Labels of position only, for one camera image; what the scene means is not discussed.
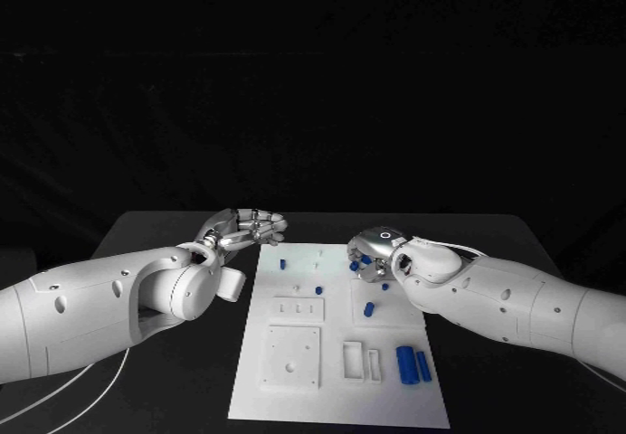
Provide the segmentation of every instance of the hole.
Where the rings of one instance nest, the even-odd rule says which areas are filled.
[[[119,280],[116,280],[116,282],[115,282],[115,294],[116,294],[118,298],[120,298],[120,296],[122,296],[123,289],[125,289],[125,287],[122,285],[122,282]]]
[[[66,296],[57,297],[55,307],[57,311],[63,314],[66,312],[66,308],[68,307],[68,299]]]

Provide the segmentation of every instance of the peg board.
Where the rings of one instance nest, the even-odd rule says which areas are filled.
[[[282,259],[286,259],[285,269],[281,269]],[[373,293],[381,307],[402,307],[406,301],[409,308],[410,302],[396,281],[387,282],[387,291],[383,291],[383,282],[354,282],[357,275],[348,266],[344,244],[282,243],[278,247],[262,247],[229,418],[448,429],[451,424],[423,314],[410,309],[410,314],[405,313],[399,321],[381,308],[389,321],[396,321],[386,324],[374,308],[373,324],[361,321],[360,312],[366,306],[356,306],[364,301],[363,294],[354,296],[358,288]],[[322,287],[321,295],[317,294],[317,287]],[[276,300],[276,297],[324,298],[324,304],[315,305],[322,306],[324,316],[312,315],[311,300],[302,303],[291,300],[291,304],[286,300]],[[281,301],[291,309],[301,304],[298,309],[308,313],[312,321],[292,321],[292,313],[288,317],[278,316]],[[276,344],[272,344],[270,330],[278,330],[278,326],[321,330],[315,335],[321,342],[319,360],[306,365],[306,378],[311,377],[312,366],[319,366],[319,382],[315,385],[311,383],[311,387],[292,387],[289,384],[291,375],[299,373],[298,361],[305,357],[298,351],[311,352],[305,341],[296,345],[301,350],[296,348],[289,354],[281,353],[279,358],[269,350]],[[292,331],[289,335],[289,339],[295,339]],[[344,379],[344,342],[361,342],[364,382],[347,382]],[[410,345],[428,354],[432,382],[402,384],[396,357],[396,348],[402,345]],[[370,378],[370,350],[379,351],[380,383]],[[265,387],[269,369],[276,370],[273,378],[282,378],[279,388]]]

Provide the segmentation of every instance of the small blue part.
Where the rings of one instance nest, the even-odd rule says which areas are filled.
[[[419,384],[420,377],[418,375],[416,353],[412,346],[400,346],[396,349],[399,356],[399,368],[402,369],[402,383]]]
[[[373,312],[374,312],[374,303],[368,301],[368,304],[366,305],[366,311],[363,312],[363,314],[370,318],[373,316]]]
[[[428,364],[428,356],[425,355],[423,351],[418,352],[418,362],[420,363],[422,378],[426,382],[431,382],[432,378]]]

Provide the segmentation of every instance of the blue object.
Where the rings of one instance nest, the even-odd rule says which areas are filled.
[[[374,303],[368,301],[368,304],[366,305],[366,312],[363,313],[368,318],[373,316],[374,312]]]
[[[422,378],[426,382],[431,382],[432,378],[428,364],[428,356],[425,355],[423,351],[418,352],[418,362],[420,363]]]
[[[399,356],[399,368],[402,368],[402,383],[419,384],[420,377],[418,375],[416,353],[412,346],[400,346],[396,349]]]

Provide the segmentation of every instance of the robotic hand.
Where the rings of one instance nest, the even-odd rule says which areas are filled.
[[[459,256],[449,247],[478,255]],[[626,297],[581,287],[518,262],[387,227],[348,244],[368,282],[394,278],[412,304],[490,339],[566,354],[626,380]]]
[[[216,295],[239,300],[237,250],[278,245],[281,214],[224,210],[178,247],[77,262],[0,290],[0,384],[64,373],[195,320]]]

